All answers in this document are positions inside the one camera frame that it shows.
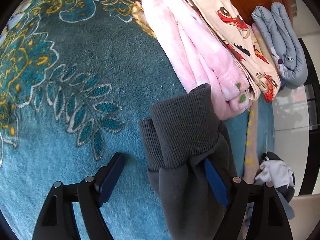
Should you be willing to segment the blue grey folded quilt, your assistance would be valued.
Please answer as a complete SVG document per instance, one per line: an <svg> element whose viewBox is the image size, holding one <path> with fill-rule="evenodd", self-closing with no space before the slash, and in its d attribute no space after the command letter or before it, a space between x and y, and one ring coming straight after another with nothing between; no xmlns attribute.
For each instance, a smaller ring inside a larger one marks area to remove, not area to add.
<svg viewBox="0 0 320 240"><path fill-rule="evenodd" d="M259 5L253 10L252 18L277 67L281 85L289 89L302 86L308 68L285 6L279 2L272 3L270 9Z"/></svg>

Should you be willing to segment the dark grey sweatshirt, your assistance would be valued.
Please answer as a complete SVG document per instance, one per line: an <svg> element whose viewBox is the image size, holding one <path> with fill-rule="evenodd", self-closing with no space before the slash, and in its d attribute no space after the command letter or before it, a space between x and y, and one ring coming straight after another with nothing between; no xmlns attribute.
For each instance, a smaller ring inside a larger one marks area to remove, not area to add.
<svg viewBox="0 0 320 240"><path fill-rule="evenodd" d="M158 102L140 121L148 179L172 239L213 239L225 214L206 178L209 159L236 176L227 127L216 116L211 87Z"/></svg>

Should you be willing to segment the cream cartoon print folded blanket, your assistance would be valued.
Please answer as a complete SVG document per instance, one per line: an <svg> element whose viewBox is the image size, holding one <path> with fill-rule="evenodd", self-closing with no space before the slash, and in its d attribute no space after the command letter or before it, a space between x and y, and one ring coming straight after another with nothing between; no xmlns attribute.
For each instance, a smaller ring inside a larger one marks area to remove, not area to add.
<svg viewBox="0 0 320 240"><path fill-rule="evenodd" d="M260 51L252 28L245 23L230 0L185 0L203 18L213 33L240 63L251 85L251 100L261 94L272 102L280 89L274 64Z"/></svg>

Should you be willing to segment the teal floral plush blanket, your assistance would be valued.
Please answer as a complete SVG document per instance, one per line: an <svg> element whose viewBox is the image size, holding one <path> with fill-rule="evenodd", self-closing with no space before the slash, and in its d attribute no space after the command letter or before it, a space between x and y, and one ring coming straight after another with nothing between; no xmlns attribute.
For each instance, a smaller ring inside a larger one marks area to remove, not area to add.
<svg viewBox="0 0 320 240"><path fill-rule="evenodd" d="M79 183L122 153L100 208L112 237L172 239L139 123L185 94L142 0L24 0L1 34L1 212L15 237L33 239L56 181ZM236 176L247 118L219 118Z"/></svg>

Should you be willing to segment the pastel yellow folded blanket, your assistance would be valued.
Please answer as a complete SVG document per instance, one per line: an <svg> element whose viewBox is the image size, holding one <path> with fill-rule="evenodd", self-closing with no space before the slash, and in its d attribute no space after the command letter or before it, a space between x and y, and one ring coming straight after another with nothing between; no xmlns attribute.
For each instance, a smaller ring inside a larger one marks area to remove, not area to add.
<svg viewBox="0 0 320 240"><path fill-rule="evenodd" d="M252 31L253 31L253 34L255 35L255 39L256 39L256 44L258 44L259 46L259 50L260 52L262 53L263 57L265 59L267 59L267 61L269 62L269 64L277 71L277 68L276 68L276 65L274 64L274 61L272 59L272 56L269 52L269 49L258 29L258 27L256 26L255 23L252 24Z"/></svg>

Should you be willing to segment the beige yellow patterned sheet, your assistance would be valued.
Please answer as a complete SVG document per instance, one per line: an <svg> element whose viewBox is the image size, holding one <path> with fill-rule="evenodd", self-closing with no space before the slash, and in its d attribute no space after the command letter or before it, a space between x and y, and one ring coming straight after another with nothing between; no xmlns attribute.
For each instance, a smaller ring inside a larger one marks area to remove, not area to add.
<svg viewBox="0 0 320 240"><path fill-rule="evenodd" d="M249 118L246 135L246 150L244 158L244 180L249 184L254 183L255 176L259 170L257 154L257 135L258 135L258 102L252 103L249 109Z"/></svg>

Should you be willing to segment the pink folded fleece blanket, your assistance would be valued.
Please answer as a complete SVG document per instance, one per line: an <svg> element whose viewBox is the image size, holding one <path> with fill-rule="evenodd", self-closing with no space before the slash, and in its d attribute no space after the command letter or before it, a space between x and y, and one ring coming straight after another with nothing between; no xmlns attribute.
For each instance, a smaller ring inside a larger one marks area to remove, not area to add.
<svg viewBox="0 0 320 240"><path fill-rule="evenodd" d="M211 86L214 111L221 120L251 106L249 82L234 56L184 0L142 0L146 21L186 92Z"/></svg>

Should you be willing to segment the white and navy crumpled garment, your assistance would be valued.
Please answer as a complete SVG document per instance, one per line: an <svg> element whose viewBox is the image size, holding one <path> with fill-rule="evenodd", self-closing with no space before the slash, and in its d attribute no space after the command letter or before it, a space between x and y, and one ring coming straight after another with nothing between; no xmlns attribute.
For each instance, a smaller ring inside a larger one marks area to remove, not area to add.
<svg viewBox="0 0 320 240"><path fill-rule="evenodd" d="M260 162L260 173L254 179L255 185L271 182L276 189L288 220L295 217L293 208L289 205L295 194L295 175L286 163L273 152L263 154Z"/></svg>

